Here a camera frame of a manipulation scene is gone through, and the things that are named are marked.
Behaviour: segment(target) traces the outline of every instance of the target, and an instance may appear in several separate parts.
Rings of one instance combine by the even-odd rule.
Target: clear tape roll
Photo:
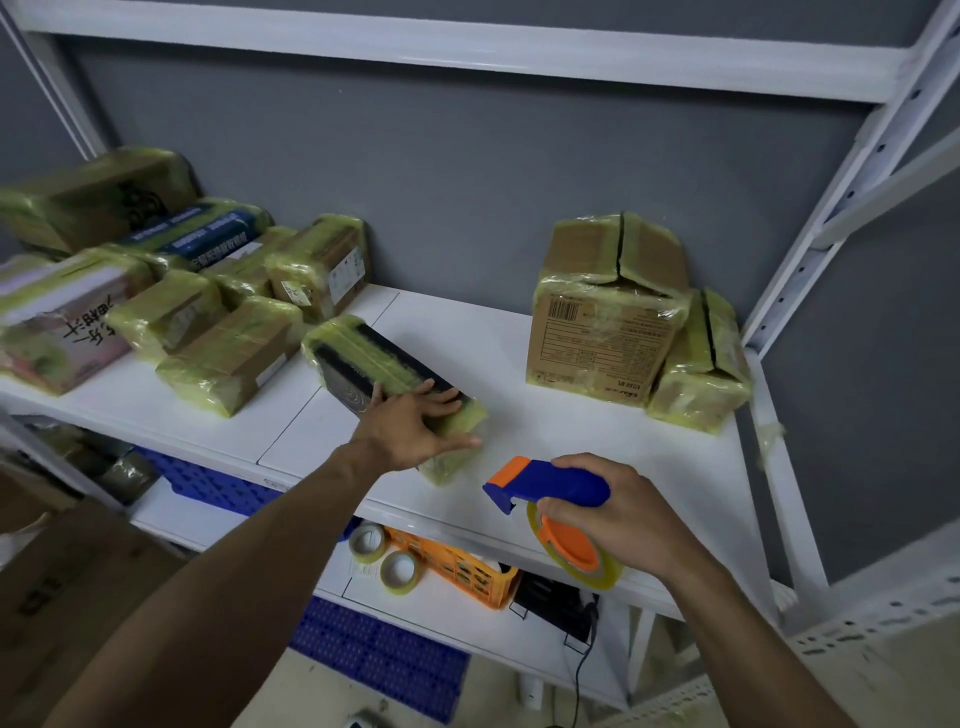
[[[372,564],[387,552],[387,532],[379,523],[361,523],[353,529],[347,544],[356,561]]]
[[[423,575],[423,564],[408,551],[394,551],[380,565],[380,583],[395,596],[411,593]]]

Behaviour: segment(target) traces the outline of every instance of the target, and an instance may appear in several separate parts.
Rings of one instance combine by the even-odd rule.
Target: orange plastic basket
[[[506,573],[496,573],[459,548],[422,539],[395,528],[388,527],[386,531],[398,548],[417,554],[431,570],[488,607],[503,609],[514,598],[520,577],[517,567],[510,567]]]

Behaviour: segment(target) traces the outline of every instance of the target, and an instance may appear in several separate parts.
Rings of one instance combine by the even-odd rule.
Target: black cable
[[[570,723],[570,728],[576,728],[577,716],[580,714],[580,668],[584,666],[587,657],[590,656],[590,651],[597,641],[597,621],[600,619],[600,615],[597,612],[596,604],[589,604],[586,611],[590,615],[590,644],[587,645],[587,651],[584,652],[584,656],[580,658],[580,663],[573,673],[573,690],[576,695],[576,700],[573,703],[573,722]],[[553,725],[548,725],[546,728],[564,728],[564,726],[559,723],[554,723]]]

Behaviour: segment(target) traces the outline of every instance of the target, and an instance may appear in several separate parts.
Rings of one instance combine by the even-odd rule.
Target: hand
[[[460,409],[460,401],[454,399],[459,390],[429,394],[433,383],[433,379],[427,379],[406,394],[384,400],[383,387],[377,382],[350,441],[374,445],[385,456],[387,471],[415,468],[442,452],[479,448],[480,438],[476,435],[461,432],[440,437],[423,423],[424,417],[443,417]]]
[[[646,477],[629,465],[588,452],[555,458],[558,468],[583,468],[610,486],[610,498],[584,508],[559,498],[542,498],[537,507],[547,518],[579,528],[625,566],[668,581],[708,558],[707,550]]]

